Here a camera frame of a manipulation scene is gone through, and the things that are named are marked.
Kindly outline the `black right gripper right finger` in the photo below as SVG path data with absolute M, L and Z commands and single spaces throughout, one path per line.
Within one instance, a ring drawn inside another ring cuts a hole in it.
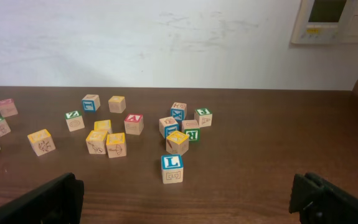
M 358 199 L 315 173 L 295 174 L 289 212 L 301 224 L 358 224 Z

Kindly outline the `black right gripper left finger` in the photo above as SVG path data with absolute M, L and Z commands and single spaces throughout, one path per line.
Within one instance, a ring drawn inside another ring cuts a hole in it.
M 66 173 L 0 207 L 0 223 L 80 223 L 84 182 Z

